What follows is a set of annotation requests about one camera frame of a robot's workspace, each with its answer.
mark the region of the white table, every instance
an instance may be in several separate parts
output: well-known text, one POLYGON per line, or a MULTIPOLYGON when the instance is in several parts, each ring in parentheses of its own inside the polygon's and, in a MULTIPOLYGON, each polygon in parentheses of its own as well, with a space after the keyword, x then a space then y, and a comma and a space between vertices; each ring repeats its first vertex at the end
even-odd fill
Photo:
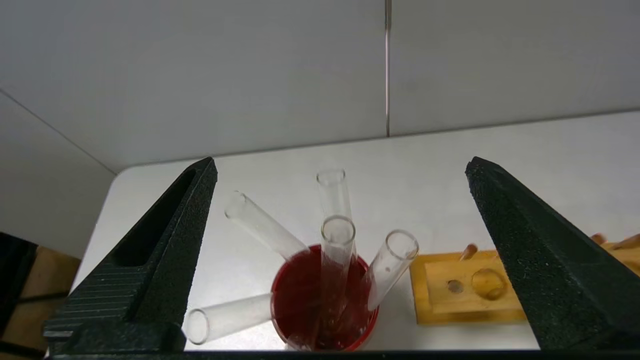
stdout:
MULTIPOLYGON (((473 156, 502 165, 586 234, 610 241, 640 232, 640 113, 407 136, 216 158, 211 201, 189 307, 269 291, 282 259, 228 221, 241 190, 303 242, 319 242, 314 174, 346 169, 360 255, 371 261, 392 229, 412 232, 422 253, 493 248, 469 193, 473 156)), ((116 245, 192 161, 134 167, 113 181, 75 284, 116 245)), ((270 323, 187 349, 283 349, 270 323)), ((526 323, 423 327, 409 274, 381 305, 366 349, 537 348, 526 323)))

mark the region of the white wall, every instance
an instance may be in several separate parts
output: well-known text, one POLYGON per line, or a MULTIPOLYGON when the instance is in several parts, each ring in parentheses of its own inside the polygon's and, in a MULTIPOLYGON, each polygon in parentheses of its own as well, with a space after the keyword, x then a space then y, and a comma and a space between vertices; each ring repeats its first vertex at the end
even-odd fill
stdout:
POLYGON ((385 136, 384 4, 0 4, 0 87, 119 172, 385 136))
POLYGON ((81 258, 113 177, 0 94, 0 231, 81 258))
POLYGON ((640 108, 640 2, 394 0, 393 135, 640 108))

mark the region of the yellow wooden block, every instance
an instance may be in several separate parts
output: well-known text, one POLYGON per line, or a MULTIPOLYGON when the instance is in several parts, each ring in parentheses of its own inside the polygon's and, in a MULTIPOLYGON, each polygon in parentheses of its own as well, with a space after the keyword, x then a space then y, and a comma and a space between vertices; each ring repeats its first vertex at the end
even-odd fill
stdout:
MULTIPOLYGON (((640 276, 640 246, 602 247, 640 276)), ((418 256, 410 267, 418 324, 522 322, 527 317, 495 250, 418 256)))

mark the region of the test tube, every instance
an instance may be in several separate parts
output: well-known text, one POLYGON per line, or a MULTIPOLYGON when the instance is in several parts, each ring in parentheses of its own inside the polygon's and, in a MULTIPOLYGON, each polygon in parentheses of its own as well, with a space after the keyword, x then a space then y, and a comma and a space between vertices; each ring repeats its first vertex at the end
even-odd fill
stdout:
POLYGON ((370 284, 367 309, 374 311, 418 254, 418 241, 409 232, 393 230, 373 259, 365 274, 370 284))
POLYGON ((225 216, 285 260, 299 252, 309 251, 302 241, 241 192, 234 192, 225 216))
POLYGON ((331 329, 346 306, 344 291, 356 229, 349 218, 334 215, 324 221, 321 232, 321 328, 331 329))
MULTIPOLYGON (((316 174, 320 203, 324 211, 324 218, 341 215, 353 221, 351 217, 351 202, 347 186, 347 173, 344 169, 327 169, 316 174)), ((358 259, 356 243, 351 249, 352 261, 358 259)))
POLYGON ((300 314, 320 306, 316 289, 317 285, 304 286, 294 292, 266 293, 193 309, 186 317, 187 339, 195 345, 202 345, 274 318, 300 314), (275 302, 281 303, 277 310, 275 302))

